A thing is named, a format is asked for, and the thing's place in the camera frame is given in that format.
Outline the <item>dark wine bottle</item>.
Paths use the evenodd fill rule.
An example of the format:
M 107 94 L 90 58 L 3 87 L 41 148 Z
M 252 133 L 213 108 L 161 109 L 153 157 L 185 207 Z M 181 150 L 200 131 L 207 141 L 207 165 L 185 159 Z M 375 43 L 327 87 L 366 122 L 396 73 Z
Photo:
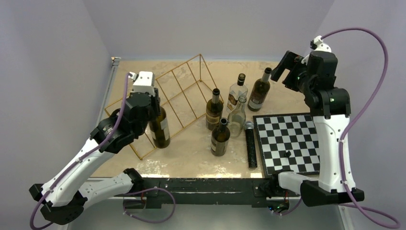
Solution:
M 270 67 L 266 67 L 262 77 L 255 81 L 248 100 L 249 110 L 256 112 L 262 108 L 265 98 L 271 87 L 269 82 L 271 71 L 272 69 Z
M 228 119 L 222 117 L 219 124 L 212 130 L 211 152 L 214 156 L 223 156 L 230 139 L 230 130 L 227 127 Z
M 159 149 L 164 149 L 170 144 L 170 133 L 168 118 L 165 109 L 160 107 L 160 115 L 155 120 L 148 123 L 154 145 Z

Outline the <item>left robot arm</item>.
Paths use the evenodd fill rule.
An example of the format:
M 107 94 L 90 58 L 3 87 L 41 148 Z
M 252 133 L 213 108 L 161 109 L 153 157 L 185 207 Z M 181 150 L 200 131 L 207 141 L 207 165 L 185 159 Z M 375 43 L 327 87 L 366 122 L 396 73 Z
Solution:
M 150 121 L 160 113 L 158 89 L 136 90 L 125 94 L 121 107 L 102 120 L 91 132 L 79 153 L 55 177 L 44 184 L 33 184 L 29 192 L 49 225 L 66 225 L 90 206 L 110 197 L 137 196 L 144 190 L 144 179 L 133 168 L 118 176 L 86 184 L 87 179 L 106 161 L 144 134 Z

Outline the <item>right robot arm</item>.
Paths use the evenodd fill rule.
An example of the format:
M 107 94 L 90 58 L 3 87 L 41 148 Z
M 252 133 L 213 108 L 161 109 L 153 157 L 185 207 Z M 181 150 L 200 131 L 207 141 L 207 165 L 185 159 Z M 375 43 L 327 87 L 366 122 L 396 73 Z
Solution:
M 311 178 L 289 170 L 274 172 L 269 189 L 275 195 L 289 190 L 300 195 L 308 207 L 355 203 L 365 199 L 352 177 L 347 144 L 350 124 L 350 96 L 335 86 L 337 57 L 326 51 L 312 51 L 304 58 L 287 51 L 271 73 L 278 81 L 288 70 L 283 84 L 304 95 L 305 104 L 316 128 L 319 144 L 320 170 Z

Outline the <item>clear whisky bottle black cap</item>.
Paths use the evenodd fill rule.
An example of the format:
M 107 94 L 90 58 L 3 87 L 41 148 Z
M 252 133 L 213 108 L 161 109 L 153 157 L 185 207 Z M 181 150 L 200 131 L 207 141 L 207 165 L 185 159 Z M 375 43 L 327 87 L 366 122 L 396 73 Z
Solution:
M 228 94 L 227 106 L 226 106 L 228 112 L 231 112 L 232 110 L 235 109 L 235 107 L 238 103 L 239 96 L 247 95 L 248 88 L 245 85 L 245 78 L 246 78 L 246 75 L 244 73 L 240 73 L 238 75 L 237 83 L 233 84 L 229 88 L 229 94 Z

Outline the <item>clear empty glass bottle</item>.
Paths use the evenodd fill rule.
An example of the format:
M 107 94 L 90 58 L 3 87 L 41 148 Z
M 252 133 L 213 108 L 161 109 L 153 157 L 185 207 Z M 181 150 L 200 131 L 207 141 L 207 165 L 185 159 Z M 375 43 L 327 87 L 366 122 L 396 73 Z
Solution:
M 228 115 L 228 129 L 230 131 L 231 137 L 238 137 L 246 122 L 245 105 L 247 98 L 245 95 L 240 95 L 238 102 L 234 110 L 232 110 Z

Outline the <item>green wine bottle silver neck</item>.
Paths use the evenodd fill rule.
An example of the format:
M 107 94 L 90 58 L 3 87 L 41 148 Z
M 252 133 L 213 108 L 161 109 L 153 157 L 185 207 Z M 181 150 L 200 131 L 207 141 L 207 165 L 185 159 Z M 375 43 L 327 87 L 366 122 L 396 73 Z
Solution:
M 220 98 L 220 90 L 218 88 L 213 89 L 212 98 L 206 104 L 206 127 L 209 130 L 213 130 L 220 121 L 223 113 L 224 103 Z

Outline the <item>black microphone silver head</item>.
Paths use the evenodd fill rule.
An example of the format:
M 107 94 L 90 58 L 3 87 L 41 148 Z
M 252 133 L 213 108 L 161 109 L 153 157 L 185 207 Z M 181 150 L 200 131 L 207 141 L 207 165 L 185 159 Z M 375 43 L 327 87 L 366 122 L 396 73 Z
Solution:
M 256 157 L 256 147 L 254 137 L 254 123 L 251 121 L 246 121 L 243 126 L 243 129 L 245 131 L 246 136 L 248 167 L 250 169 L 256 169 L 258 167 L 258 163 Z

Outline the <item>black white chessboard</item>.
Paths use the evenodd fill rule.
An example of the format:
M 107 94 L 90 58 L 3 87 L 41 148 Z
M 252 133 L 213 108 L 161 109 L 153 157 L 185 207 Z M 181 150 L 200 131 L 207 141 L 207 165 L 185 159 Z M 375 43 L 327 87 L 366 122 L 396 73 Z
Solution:
M 309 113 L 254 115 L 253 122 L 266 178 L 279 170 L 319 174 L 318 136 Z

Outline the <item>black chess piece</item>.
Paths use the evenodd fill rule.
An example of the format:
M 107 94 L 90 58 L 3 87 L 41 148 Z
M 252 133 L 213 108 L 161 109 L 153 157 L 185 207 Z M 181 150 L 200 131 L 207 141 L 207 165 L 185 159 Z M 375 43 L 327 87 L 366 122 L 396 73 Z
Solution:
M 284 156 L 285 156 L 286 158 L 289 158 L 289 157 L 291 156 L 291 152 L 290 152 L 290 151 L 286 151 L 285 154 L 284 154 Z

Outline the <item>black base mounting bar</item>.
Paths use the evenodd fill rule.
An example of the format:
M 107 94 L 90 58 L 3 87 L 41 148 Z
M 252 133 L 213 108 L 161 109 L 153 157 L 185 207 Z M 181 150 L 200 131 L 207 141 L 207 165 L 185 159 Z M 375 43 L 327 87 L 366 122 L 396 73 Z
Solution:
M 292 192 L 277 189 L 268 178 L 144 178 L 126 194 L 146 198 L 147 208 L 173 203 L 268 207 Z

